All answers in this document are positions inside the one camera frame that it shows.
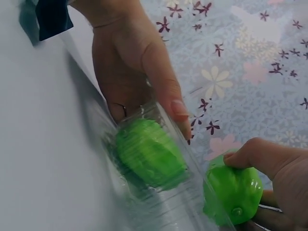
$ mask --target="plastic packaging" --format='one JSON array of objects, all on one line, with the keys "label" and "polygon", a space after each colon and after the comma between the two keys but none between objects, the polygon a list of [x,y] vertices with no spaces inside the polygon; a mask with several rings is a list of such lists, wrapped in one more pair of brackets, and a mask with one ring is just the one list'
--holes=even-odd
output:
[{"label": "plastic packaging", "polygon": [[[141,107],[103,139],[127,187],[125,212],[134,231],[234,231],[187,142],[157,103]],[[204,195],[203,186],[208,190]],[[203,212],[211,200],[225,227]]]}]

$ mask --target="wrist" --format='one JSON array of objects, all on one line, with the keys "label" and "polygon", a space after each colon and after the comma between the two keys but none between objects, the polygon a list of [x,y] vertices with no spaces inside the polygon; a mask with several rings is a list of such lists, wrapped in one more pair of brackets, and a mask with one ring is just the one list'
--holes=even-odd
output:
[{"label": "wrist", "polygon": [[139,0],[73,0],[70,5],[82,13],[92,27],[106,26],[143,12]]}]

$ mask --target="hand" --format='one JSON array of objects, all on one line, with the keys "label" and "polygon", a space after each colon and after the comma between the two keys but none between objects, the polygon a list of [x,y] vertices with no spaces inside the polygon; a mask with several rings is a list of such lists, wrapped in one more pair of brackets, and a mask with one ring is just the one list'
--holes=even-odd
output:
[{"label": "hand", "polygon": [[[107,13],[112,17],[100,19],[88,13],[91,10],[73,5],[88,15],[94,27],[94,70],[112,116],[119,122],[126,116],[123,106],[127,116],[132,115],[154,95],[184,137],[190,139],[189,114],[164,42],[139,0],[115,2],[126,6],[120,10],[113,7]],[[153,88],[147,84],[147,78]]]},{"label": "hand", "polygon": [[281,212],[259,208],[252,221],[240,231],[308,230],[308,150],[284,147],[259,138],[249,140],[239,151],[224,156],[235,168],[255,167],[273,182],[273,191],[264,191],[261,204]]}]

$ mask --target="purple flower print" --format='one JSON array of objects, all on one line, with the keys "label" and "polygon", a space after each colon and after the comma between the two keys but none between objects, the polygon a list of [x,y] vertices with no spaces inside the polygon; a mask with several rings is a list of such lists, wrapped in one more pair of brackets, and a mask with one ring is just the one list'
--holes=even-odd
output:
[{"label": "purple flower print", "polygon": [[274,68],[274,70],[269,71],[269,73],[271,73],[271,74],[279,73],[280,75],[283,75],[283,73],[281,72],[283,65],[280,67],[280,63],[277,63],[277,62],[273,63],[271,65]]},{"label": "purple flower print", "polygon": [[210,7],[212,6],[212,3],[210,2],[206,6],[201,5],[201,2],[198,1],[194,6],[193,9],[195,11],[198,11],[199,13],[204,13],[205,16],[207,17],[207,12],[210,10]]},{"label": "purple flower print", "polygon": [[211,135],[214,135],[215,129],[219,130],[220,126],[219,125],[214,125],[212,121],[209,123],[209,126],[206,127],[206,130],[210,130],[211,131]]},{"label": "purple flower print", "polygon": [[193,127],[196,123],[198,125],[201,125],[202,124],[202,121],[200,120],[202,117],[204,117],[204,114],[202,114],[201,116],[193,116],[193,120],[192,120],[192,123],[191,123],[191,126]]},{"label": "purple flower print", "polygon": [[201,99],[200,101],[201,101],[201,105],[198,107],[198,109],[199,109],[199,108],[202,108],[203,111],[206,112],[206,110],[207,110],[206,107],[208,106],[209,103],[206,102],[204,99]]},{"label": "purple flower print", "polygon": [[162,33],[164,30],[166,30],[166,32],[170,31],[170,28],[168,28],[169,23],[167,23],[167,18],[166,16],[164,17],[164,22],[156,22],[156,25],[160,25],[161,28],[159,29],[159,33]]},{"label": "purple flower print", "polygon": [[221,51],[224,50],[224,49],[221,48],[221,46],[223,46],[223,43],[221,43],[219,45],[218,44],[214,44],[214,45],[215,45],[215,52],[214,52],[214,54],[217,53],[218,57],[220,57]]},{"label": "purple flower print", "polygon": [[269,17],[269,14],[267,11],[265,11],[264,13],[260,13],[260,18],[261,20],[263,20],[264,22],[266,22],[266,18]]},{"label": "purple flower print", "polygon": [[235,142],[233,134],[227,135],[223,140],[221,138],[211,138],[210,148],[213,152],[206,156],[205,160],[212,160],[230,149],[239,149],[241,146],[241,142]]},{"label": "purple flower print", "polygon": [[295,70],[292,70],[291,72],[290,72],[290,76],[292,76],[292,77],[296,77],[297,76],[297,73],[295,72]]},{"label": "purple flower print", "polygon": [[308,48],[308,41],[305,41],[305,40],[302,39],[302,42],[300,44],[303,44],[303,45],[305,45],[306,48]]},{"label": "purple flower print", "polygon": [[287,55],[289,55],[289,53],[285,52],[284,50],[281,51],[281,53],[279,53],[283,59],[289,59],[289,57]]},{"label": "purple flower print", "polygon": [[305,105],[305,106],[306,106],[305,109],[307,110],[307,109],[308,109],[308,101],[307,101],[307,98],[304,98],[304,102],[301,103],[300,105],[301,105],[301,106],[304,106],[304,105]]},{"label": "purple flower print", "polygon": [[200,30],[202,28],[201,24],[196,24],[193,26],[193,28],[195,29],[195,31]]},{"label": "purple flower print", "polygon": [[293,20],[293,24],[292,24],[293,26],[296,26],[297,27],[297,29],[300,29],[300,28],[302,28],[303,26],[301,26],[300,24],[299,24],[299,21],[295,21],[295,20]]},{"label": "purple flower print", "polygon": [[181,8],[178,8],[178,4],[176,4],[175,7],[168,7],[168,9],[172,11],[170,15],[171,18],[173,17],[175,13],[178,14],[178,18],[182,18],[182,15],[180,14],[180,12],[183,12],[183,10]]},{"label": "purple flower print", "polygon": [[292,54],[296,54],[298,57],[300,56],[300,51],[296,51],[295,48],[293,48],[293,50],[291,50],[289,52],[291,52]]}]

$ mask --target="green ball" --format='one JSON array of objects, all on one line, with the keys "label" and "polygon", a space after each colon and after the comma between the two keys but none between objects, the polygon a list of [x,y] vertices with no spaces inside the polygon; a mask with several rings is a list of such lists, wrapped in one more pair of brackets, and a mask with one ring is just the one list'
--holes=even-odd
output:
[{"label": "green ball", "polygon": [[153,188],[170,190],[188,177],[179,148],[154,120],[137,119],[122,128],[116,150],[120,160]]},{"label": "green ball", "polygon": [[262,181],[255,168],[235,169],[224,164],[223,156],[209,162],[205,174],[211,189],[204,183],[204,213],[218,226],[233,225],[249,221],[256,214],[263,194]]}]

